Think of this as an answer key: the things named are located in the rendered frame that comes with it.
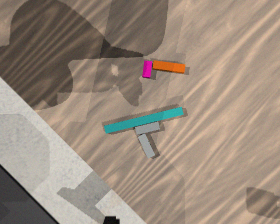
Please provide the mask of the turquoise rod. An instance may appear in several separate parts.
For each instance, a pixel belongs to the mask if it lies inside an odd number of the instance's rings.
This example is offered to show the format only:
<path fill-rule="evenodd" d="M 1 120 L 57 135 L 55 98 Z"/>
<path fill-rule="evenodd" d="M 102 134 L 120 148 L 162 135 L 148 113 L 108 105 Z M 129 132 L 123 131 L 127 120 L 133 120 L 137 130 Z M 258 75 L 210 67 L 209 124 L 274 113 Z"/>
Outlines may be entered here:
<path fill-rule="evenodd" d="M 139 126 L 139 125 L 143 125 L 143 124 L 147 124 L 147 123 L 151 123 L 151 122 L 155 122 L 155 121 L 159 121 L 159 120 L 163 120 L 163 119 L 168 119 L 168 118 L 172 118 L 172 117 L 176 117 L 176 116 L 180 116 L 180 115 L 184 115 L 182 107 L 174 108 L 174 109 L 170 109 L 170 110 L 166 110 L 166 111 L 162 111 L 162 112 L 158 112 L 158 113 L 154 113 L 154 114 L 150 114 L 150 115 L 146 115 L 146 116 L 142 116 L 142 117 L 138 117 L 138 118 L 122 121 L 122 122 L 105 125 L 104 129 L 105 129 L 105 133 L 107 134 L 107 133 L 131 128 L 131 127 L 135 127 L 135 126 Z"/>

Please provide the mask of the magenta rectangular block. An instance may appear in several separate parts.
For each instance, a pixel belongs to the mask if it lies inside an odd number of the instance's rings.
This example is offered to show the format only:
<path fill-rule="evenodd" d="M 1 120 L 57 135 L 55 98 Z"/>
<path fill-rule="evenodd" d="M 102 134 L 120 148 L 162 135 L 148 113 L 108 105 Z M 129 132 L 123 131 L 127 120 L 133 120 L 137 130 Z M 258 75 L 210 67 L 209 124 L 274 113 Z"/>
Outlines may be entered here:
<path fill-rule="evenodd" d="M 152 61 L 144 60 L 143 75 L 142 75 L 143 78 L 150 78 L 151 68 L 152 68 Z"/>

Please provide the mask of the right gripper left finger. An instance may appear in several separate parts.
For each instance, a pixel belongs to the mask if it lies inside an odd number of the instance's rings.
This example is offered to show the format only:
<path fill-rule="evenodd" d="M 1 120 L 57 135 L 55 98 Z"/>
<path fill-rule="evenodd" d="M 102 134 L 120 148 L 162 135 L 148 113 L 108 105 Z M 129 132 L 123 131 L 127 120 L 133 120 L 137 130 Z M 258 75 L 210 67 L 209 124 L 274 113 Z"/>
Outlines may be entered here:
<path fill-rule="evenodd" d="M 116 216 L 105 216 L 103 224 L 120 224 L 120 219 L 116 219 Z"/>

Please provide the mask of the orange rod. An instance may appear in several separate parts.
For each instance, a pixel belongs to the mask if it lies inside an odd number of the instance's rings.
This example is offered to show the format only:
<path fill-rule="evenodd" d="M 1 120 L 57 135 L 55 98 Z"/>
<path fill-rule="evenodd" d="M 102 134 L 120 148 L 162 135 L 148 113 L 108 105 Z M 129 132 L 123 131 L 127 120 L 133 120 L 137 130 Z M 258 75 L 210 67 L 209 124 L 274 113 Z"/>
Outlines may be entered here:
<path fill-rule="evenodd" d="M 170 63 L 170 62 L 154 60 L 152 70 L 167 71 L 167 72 L 183 74 L 185 72 L 185 64 Z"/>

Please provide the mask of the grey rod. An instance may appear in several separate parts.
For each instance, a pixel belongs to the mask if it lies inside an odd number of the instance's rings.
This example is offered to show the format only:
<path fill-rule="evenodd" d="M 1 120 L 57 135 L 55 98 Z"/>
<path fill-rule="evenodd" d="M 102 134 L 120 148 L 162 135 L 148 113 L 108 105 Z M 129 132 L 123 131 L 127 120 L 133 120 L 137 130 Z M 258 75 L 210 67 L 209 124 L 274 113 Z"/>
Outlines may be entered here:
<path fill-rule="evenodd" d="M 141 145 L 142 145 L 142 147 L 143 147 L 143 149 L 146 153 L 147 158 L 155 156 L 154 151 L 153 151 L 153 149 L 152 149 L 152 147 L 151 147 L 151 145 L 150 145 L 150 143 L 147 139 L 146 134 L 145 133 L 141 134 L 141 135 L 138 136 L 138 138 L 139 138 L 139 141 L 140 141 L 140 143 L 141 143 Z"/>
<path fill-rule="evenodd" d="M 147 133 L 147 132 L 151 132 L 151 131 L 155 131 L 155 130 L 159 130 L 159 129 L 160 129 L 160 127 L 159 127 L 158 121 L 135 127 L 137 135 Z"/>

